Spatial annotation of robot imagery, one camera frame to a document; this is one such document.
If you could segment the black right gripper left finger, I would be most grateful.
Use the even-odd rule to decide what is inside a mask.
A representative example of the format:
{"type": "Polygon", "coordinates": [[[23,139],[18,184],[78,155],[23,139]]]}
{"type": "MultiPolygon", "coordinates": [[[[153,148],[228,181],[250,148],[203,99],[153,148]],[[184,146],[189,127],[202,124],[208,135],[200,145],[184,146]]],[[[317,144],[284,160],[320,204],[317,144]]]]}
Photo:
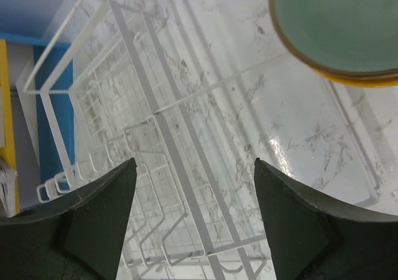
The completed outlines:
{"type": "Polygon", "coordinates": [[[136,189],[130,158],[55,200],[1,218],[1,279],[116,279],[136,189]]]}

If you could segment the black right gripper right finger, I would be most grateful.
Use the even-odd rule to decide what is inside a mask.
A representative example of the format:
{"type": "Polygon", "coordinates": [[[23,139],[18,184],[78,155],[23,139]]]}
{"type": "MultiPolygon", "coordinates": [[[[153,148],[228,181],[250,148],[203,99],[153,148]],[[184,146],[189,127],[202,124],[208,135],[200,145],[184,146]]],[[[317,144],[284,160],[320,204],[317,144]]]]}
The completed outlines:
{"type": "Polygon", "coordinates": [[[277,279],[397,279],[397,216],[338,200],[260,158],[254,184],[277,279]]]}

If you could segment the orange yellow bowl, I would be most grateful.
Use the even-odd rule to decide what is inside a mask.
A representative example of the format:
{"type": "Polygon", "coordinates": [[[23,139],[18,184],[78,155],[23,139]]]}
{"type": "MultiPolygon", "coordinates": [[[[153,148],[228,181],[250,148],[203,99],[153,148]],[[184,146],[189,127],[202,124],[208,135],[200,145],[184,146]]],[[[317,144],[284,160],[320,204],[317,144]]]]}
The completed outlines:
{"type": "Polygon", "coordinates": [[[397,75],[386,76],[380,78],[348,78],[339,77],[337,75],[331,75],[329,73],[321,72],[315,68],[312,68],[314,72],[320,76],[326,78],[327,80],[339,83],[342,85],[355,86],[360,88],[387,88],[397,86],[397,75]]]}

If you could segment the mint green bowl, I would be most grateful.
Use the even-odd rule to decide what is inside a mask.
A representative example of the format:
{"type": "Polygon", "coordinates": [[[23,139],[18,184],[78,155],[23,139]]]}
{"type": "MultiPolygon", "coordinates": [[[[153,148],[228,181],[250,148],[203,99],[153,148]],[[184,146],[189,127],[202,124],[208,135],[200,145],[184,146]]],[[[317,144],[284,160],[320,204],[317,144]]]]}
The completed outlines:
{"type": "Polygon", "coordinates": [[[307,65],[397,68],[397,0],[269,0],[269,10],[281,42],[307,65]]]}

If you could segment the grey setup guide booklet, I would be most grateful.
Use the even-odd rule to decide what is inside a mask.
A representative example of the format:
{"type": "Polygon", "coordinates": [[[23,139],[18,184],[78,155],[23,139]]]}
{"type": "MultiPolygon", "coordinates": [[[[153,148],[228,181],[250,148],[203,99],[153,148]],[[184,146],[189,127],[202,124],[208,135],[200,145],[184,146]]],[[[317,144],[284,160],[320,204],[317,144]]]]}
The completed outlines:
{"type": "Polygon", "coordinates": [[[1,216],[12,217],[16,214],[17,171],[1,159],[1,216]]]}

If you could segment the blue pink yellow shelf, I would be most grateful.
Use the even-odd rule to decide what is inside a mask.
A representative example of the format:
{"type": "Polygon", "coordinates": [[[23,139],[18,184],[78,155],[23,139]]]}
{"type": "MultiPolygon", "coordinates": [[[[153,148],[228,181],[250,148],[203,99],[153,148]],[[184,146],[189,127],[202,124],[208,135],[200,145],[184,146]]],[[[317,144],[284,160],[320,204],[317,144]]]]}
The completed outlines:
{"type": "Polygon", "coordinates": [[[69,48],[57,39],[47,56],[50,41],[44,33],[63,0],[1,0],[1,53],[8,73],[8,84],[1,87],[1,101],[11,107],[12,133],[17,173],[15,197],[18,205],[10,212],[22,212],[40,205],[37,187],[62,170],[51,131],[57,120],[48,119],[46,111],[59,105],[61,120],[73,126],[72,107],[63,93],[50,102],[42,87],[58,61],[69,48]]]}

